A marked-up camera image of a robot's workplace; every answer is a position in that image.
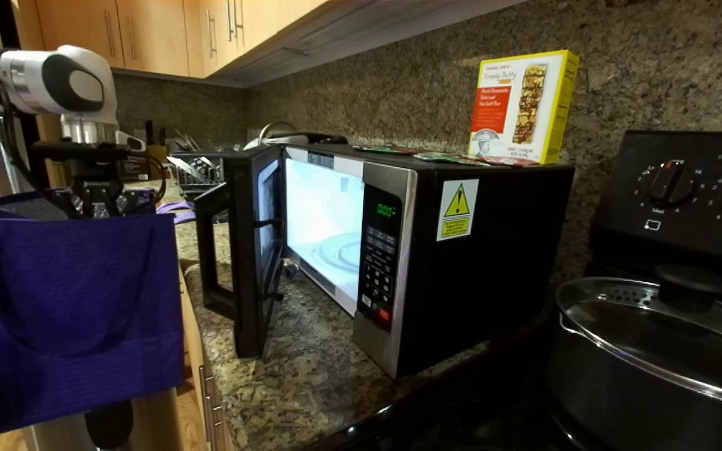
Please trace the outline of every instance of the upper cabinet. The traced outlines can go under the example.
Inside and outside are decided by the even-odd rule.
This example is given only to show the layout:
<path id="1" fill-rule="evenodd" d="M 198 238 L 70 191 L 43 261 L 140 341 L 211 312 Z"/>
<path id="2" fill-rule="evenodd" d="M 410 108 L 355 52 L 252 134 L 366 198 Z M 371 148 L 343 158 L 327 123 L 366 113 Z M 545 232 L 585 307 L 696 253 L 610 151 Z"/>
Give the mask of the upper cabinet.
<path id="1" fill-rule="evenodd" d="M 524 0 L 31 0 L 46 48 L 113 68 L 259 84 Z"/>
<path id="2" fill-rule="evenodd" d="M 117 0 L 35 0 L 43 44 L 80 44 L 125 68 Z"/>
<path id="3" fill-rule="evenodd" d="M 264 40 L 252 40 L 209 78 L 238 88 L 259 84 L 518 3 L 526 0 L 288 0 L 269 12 L 283 25 L 266 25 Z"/>
<path id="4" fill-rule="evenodd" d="M 35 0 L 46 48 L 80 44 L 113 68 L 191 74 L 184 0 Z"/>
<path id="5" fill-rule="evenodd" d="M 191 74 L 184 0 L 117 0 L 117 3 L 128 71 Z"/>

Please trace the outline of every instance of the microwave control panel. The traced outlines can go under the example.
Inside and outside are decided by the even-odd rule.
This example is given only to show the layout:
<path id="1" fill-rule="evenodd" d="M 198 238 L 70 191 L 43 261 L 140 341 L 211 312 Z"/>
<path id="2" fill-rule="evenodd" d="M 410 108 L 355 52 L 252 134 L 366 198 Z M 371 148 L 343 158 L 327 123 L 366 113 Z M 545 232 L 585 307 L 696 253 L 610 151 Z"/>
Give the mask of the microwave control panel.
<path id="1" fill-rule="evenodd" d="M 404 207 L 386 191 L 366 188 L 361 231 L 360 312 L 385 330 L 392 330 L 400 236 Z"/>

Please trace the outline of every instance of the black stove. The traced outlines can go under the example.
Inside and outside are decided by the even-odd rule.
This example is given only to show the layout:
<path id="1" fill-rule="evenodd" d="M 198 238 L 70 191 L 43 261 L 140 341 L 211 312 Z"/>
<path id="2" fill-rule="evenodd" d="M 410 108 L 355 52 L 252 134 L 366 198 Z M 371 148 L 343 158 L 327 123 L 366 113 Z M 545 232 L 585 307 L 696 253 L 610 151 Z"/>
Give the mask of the black stove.
<path id="1" fill-rule="evenodd" d="M 722 277 L 722 133 L 630 131 L 590 236 L 588 275 L 671 286 L 662 265 Z M 312 449 L 597 451 L 607 449 L 548 388 L 559 310 L 457 366 L 434 385 Z"/>

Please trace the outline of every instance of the yellow warning label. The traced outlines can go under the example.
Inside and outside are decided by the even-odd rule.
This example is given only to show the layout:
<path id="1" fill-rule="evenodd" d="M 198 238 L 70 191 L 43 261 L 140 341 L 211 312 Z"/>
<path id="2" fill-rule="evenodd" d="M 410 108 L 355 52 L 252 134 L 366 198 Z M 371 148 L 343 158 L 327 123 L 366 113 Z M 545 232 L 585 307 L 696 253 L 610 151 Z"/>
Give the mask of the yellow warning label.
<path id="1" fill-rule="evenodd" d="M 444 223 L 441 223 L 441 236 L 444 236 L 444 238 L 470 236 L 470 218 L 444 221 Z"/>
<path id="2" fill-rule="evenodd" d="M 437 240 L 471 236 L 480 181 L 446 181 L 441 188 Z"/>
<path id="3" fill-rule="evenodd" d="M 470 215 L 464 185 L 455 193 L 451 202 L 446 206 L 444 215 Z"/>

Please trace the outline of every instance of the microwave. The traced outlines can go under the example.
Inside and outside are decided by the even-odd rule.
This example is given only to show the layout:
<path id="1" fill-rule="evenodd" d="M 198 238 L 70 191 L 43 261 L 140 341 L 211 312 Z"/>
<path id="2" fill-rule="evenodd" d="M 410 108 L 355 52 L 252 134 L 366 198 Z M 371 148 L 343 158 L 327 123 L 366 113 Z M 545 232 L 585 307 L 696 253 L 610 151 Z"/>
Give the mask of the microwave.
<path id="1" fill-rule="evenodd" d="M 238 356 L 261 356 L 283 261 L 351 317 L 390 375 L 429 367 L 514 330 L 548 305 L 574 171 L 474 165 L 351 146 L 227 156 L 196 198 L 206 305 L 233 317 Z M 216 280 L 227 211 L 233 290 Z"/>

